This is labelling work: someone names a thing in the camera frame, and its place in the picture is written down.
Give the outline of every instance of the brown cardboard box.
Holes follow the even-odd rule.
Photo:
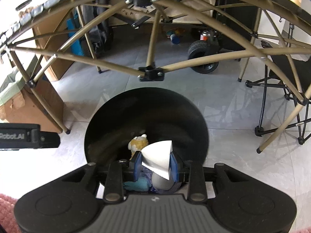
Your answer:
[[[56,116],[62,120],[64,103],[52,84],[40,79],[36,90],[51,106]],[[2,118],[5,117],[9,123],[37,123],[41,125],[41,131],[62,132],[62,129],[46,112],[27,86],[24,86],[21,92],[0,106],[0,113]]]
[[[53,32],[66,13],[67,13],[66,10],[58,12],[57,14],[53,15],[52,18],[47,18],[40,24],[34,26],[33,27],[34,35],[41,35],[41,34]],[[65,20],[65,22],[60,27],[59,31],[63,31],[66,28],[67,28],[67,25],[66,25],[66,20]],[[37,39],[36,40],[37,47],[43,49],[48,39],[49,37]],[[47,49],[51,51],[56,51],[67,40],[68,40],[67,34],[54,36],[51,38],[49,47]],[[50,58],[49,56],[45,56],[41,63],[43,64],[49,58]],[[71,66],[72,63],[73,62],[69,60],[57,59],[45,72],[49,81],[59,80],[64,75],[64,73],[68,70],[68,68]]]

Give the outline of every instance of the yellow plush toy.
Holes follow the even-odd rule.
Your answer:
[[[128,149],[132,152],[132,157],[134,156],[136,151],[141,151],[148,145],[147,135],[142,134],[140,137],[134,137],[128,144]]]

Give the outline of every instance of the grey tiled floor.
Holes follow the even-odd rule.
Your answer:
[[[114,48],[105,60],[134,68],[144,66],[148,41],[148,34],[140,31],[117,33]],[[156,65],[185,60],[192,41],[184,37],[180,45],[174,46],[160,38]],[[251,58],[244,81],[262,78],[263,70],[263,63]],[[258,155],[256,148],[268,138],[256,137],[253,132],[260,115],[262,88],[249,89],[237,82],[239,71],[239,62],[225,61],[212,74],[198,74],[187,68],[166,74],[163,82],[141,83],[126,74],[98,74],[95,67],[74,64],[60,81],[53,83],[65,102],[64,121],[72,128],[71,134],[61,134],[58,149],[1,151],[0,193],[19,198],[85,164],[84,134],[96,110],[125,90],[161,87],[184,95],[204,115],[210,136],[205,166],[223,162],[286,192],[298,208],[292,231],[311,226],[311,140],[300,146],[296,129],[291,129]],[[283,95],[281,89],[268,89],[265,129],[278,127],[293,108]]]

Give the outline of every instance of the black trash bin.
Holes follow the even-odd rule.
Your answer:
[[[208,131],[204,117],[184,96],[160,88],[132,89],[106,102],[86,130],[86,159],[104,166],[130,159],[128,143],[142,134],[147,134],[149,144],[172,140],[173,151],[183,161],[205,161]]]

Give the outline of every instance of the black folding chair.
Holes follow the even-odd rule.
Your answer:
[[[261,45],[263,48],[272,48],[272,46],[266,41],[261,41]],[[274,56],[271,56],[271,58],[272,58],[273,62],[289,78],[289,80],[293,84],[295,84],[294,75],[293,75],[292,70],[290,68],[290,63],[288,61],[287,56],[286,55],[274,55]],[[302,93],[304,93],[305,90],[308,88],[308,86],[311,83],[311,58],[309,58],[308,61],[294,60],[294,64],[295,64],[295,67],[297,69],[298,76],[300,78],[301,87],[303,89]],[[268,83],[268,80],[270,80],[270,79],[277,79],[277,80],[279,80],[279,83],[277,83],[277,84]],[[262,121],[263,121],[265,104],[266,104],[267,88],[283,89],[284,90],[284,97],[286,100],[288,100],[288,101],[293,100],[295,106],[297,104],[299,104],[299,101],[297,100],[296,96],[292,94],[291,90],[283,83],[283,81],[280,80],[280,78],[272,70],[270,70],[269,76],[268,76],[268,67],[267,66],[265,66],[265,78],[263,78],[261,80],[254,81],[254,82],[247,80],[245,82],[245,85],[249,88],[264,87],[259,124],[255,128],[255,135],[256,136],[261,137],[264,134],[273,133],[277,130],[277,129],[264,130],[262,127]],[[306,113],[305,113],[304,120],[301,121],[300,115],[298,114],[297,115],[297,122],[290,124],[286,127],[286,129],[292,128],[292,127],[298,127],[298,131],[299,131],[298,143],[300,145],[303,145],[305,143],[305,141],[307,141],[311,137],[311,134],[308,135],[307,137],[304,137],[305,131],[306,131],[306,125],[307,125],[307,123],[311,122],[311,118],[308,119],[309,104],[306,105]]]

